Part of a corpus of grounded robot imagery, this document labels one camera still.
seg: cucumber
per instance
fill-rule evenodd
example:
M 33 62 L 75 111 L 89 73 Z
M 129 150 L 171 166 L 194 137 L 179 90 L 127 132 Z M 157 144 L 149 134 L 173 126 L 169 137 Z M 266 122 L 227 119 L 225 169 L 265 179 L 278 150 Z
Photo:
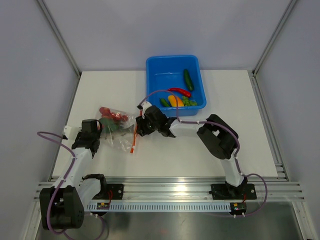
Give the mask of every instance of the cucumber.
M 195 90 L 194 83 L 192 82 L 189 71 L 187 69 L 183 70 L 183 78 L 184 78 L 186 87 L 189 89 L 189 91 Z
M 166 108 L 170 108 L 171 107 L 169 105 L 169 103 L 167 102 L 167 100 L 165 100 L 164 98 L 160 98 L 160 103 L 162 104 L 162 106 L 164 106 Z

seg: red pepper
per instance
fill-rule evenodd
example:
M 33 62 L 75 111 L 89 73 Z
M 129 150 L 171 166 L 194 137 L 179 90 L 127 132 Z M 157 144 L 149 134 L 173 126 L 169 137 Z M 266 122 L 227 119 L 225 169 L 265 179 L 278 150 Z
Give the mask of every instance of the red pepper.
M 191 98 L 191 93 L 190 92 L 188 92 L 187 90 L 184 90 L 182 88 L 179 88 L 179 87 L 169 88 L 168 91 L 177 92 L 177 93 L 180 93 L 180 94 L 186 96 L 187 98 Z

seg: metal floor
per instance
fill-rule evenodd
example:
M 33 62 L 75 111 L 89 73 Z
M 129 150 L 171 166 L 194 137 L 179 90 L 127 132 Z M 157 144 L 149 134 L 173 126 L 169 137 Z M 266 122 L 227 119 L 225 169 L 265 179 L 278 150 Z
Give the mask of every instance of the metal floor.
M 248 203 L 248 212 L 258 207 Z M 103 216 L 107 230 L 101 240 L 301 240 L 291 203 L 270 202 L 254 216 L 229 218 L 226 213 L 202 212 L 110 212 Z M 68 230 L 76 240 L 92 240 L 101 231 L 101 222 L 85 218 L 80 229 Z M 65 240 L 39 227 L 37 240 Z

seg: blue bin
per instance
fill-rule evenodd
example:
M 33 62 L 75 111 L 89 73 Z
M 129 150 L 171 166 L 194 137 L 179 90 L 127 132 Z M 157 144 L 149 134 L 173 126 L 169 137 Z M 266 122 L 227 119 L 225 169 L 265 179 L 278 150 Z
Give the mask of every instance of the blue bin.
M 191 100 L 197 102 L 197 106 L 179 107 L 179 116 L 194 116 L 199 109 L 203 109 L 206 104 L 204 86 L 202 84 L 199 62 L 194 55 L 172 55 L 172 56 L 152 56 L 146 60 L 146 94 L 156 90 L 167 90 L 169 88 L 181 88 L 187 91 L 183 72 L 189 71 L 194 90 L 191 91 Z M 176 96 L 182 98 L 182 94 L 174 92 Z M 175 107 L 163 107 L 160 98 L 168 101 L 170 93 L 157 92 L 148 98 L 152 105 L 156 105 L 167 117 L 176 117 Z

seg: white table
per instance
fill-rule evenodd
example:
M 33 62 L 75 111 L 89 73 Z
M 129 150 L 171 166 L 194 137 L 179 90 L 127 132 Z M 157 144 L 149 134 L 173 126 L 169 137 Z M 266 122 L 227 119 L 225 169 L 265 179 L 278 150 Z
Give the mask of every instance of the white table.
M 204 120 L 217 114 L 239 135 L 238 159 L 245 174 L 277 177 L 275 163 L 245 70 L 203 70 L 206 107 L 196 116 Z M 80 127 L 84 119 L 96 118 L 99 107 L 138 114 L 136 106 L 146 95 L 145 71 L 85 71 L 72 105 L 68 126 Z M 69 147 L 73 141 L 64 140 Z M 70 157 L 60 149 L 53 176 L 59 176 Z M 163 137 L 157 132 L 138 137 L 133 154 L 101 144 L 86 174 L 108 177 L 224 177 L 220 160 L 198 138 Z

